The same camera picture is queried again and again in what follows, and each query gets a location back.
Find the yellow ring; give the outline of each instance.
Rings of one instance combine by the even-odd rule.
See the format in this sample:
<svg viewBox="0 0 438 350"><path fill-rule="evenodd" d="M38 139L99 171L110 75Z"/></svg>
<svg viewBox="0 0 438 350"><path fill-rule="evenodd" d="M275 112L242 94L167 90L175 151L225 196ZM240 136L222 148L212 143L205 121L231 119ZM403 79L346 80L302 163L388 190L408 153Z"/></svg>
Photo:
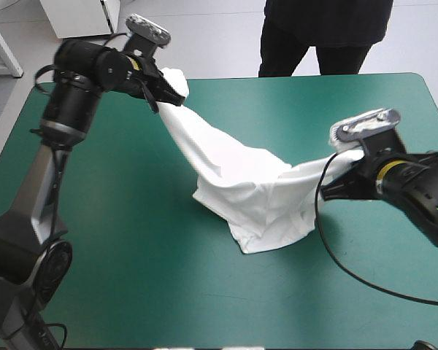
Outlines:
<svg viewBox="0 0 438 350"><path fill-rule="evenodd" d="M388 171L390 171L393 167L398 166L399 164L402 164L402 163L407 163L407 161L406 160L395 160L395 161L389 162L388 164L383 166L377 175L377 181L382 181L383 178L385 177L386 173L388 173Z"/></svg>

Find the white floor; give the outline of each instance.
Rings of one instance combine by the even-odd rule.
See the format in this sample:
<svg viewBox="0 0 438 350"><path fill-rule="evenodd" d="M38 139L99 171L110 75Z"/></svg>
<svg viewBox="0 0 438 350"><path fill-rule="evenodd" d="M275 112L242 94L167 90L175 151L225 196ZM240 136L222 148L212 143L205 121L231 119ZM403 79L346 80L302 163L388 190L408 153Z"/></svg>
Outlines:
<svg viewBox="0 0 438 350"><path fill-rule="evenodd" d="M255 77L265 0L122 0L124 19L139 13L168 29L172 43L157 54L159 66L187 78ZM61 43L39 0L20 0L0 11L0 32L25 71L9 95L0 88L0 151L31 89L34 72L52 62ZM123 38L114 41L121 46ZM438 104L438 0L395 0L388 34L369 53L361 73L413 71ZM295 75L318 74L310 51Z"/></svg>

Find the white cloth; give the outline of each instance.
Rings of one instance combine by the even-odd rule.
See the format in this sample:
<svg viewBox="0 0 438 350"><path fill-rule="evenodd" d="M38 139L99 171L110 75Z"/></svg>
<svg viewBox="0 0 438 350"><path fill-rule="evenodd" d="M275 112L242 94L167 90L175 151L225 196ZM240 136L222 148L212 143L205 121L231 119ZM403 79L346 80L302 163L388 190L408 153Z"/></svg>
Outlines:
<svg viewBox="0 0 438 350"><path fill-rule="evenodd" d="M172 86L180 84L188 94L179 71L163 72ZM265 149L246 147L185 106L158 106L167 130L199 175L193 197L227 220L244 253L287 246L315 228L315 189L328 158L292 167ZM338 155L325 182L362 156L361 150Z"/></svg>

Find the green table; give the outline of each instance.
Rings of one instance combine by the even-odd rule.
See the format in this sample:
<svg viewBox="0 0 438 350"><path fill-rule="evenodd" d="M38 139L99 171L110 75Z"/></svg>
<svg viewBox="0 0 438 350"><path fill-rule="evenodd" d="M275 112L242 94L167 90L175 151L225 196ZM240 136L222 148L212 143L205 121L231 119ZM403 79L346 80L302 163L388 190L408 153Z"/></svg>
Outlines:
<svg viewBox="0 0 438 350"><path fill-rule="evenodd" d="M438 111L415 74L191 80L186 105L246 145L297 164L325 157L329 127L398 109L411 152L438 150ZM34 157L47 97L32 92L0 157L0 213ZM316 232L243 255L225 221L192 199L196 174L144 101L103 97L61 191L73 266L44 312L69 347L438 346L438 308L371 290L330 260ZM323 224L343 263L400 292L438 299L438 249L379 202L332 201Z"/></svg>

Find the person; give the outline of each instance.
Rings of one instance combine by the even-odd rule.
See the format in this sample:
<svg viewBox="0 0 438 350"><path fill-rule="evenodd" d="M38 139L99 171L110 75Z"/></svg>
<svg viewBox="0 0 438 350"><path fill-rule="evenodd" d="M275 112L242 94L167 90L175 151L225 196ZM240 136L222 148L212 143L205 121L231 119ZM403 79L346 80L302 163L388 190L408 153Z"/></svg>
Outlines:
<svg viewBox="0 0 438 350"><path fill-rule="evenodd" d="M316 47L320 73L357 74L393 0L266 0L259 77L288 77Z"/></svg>

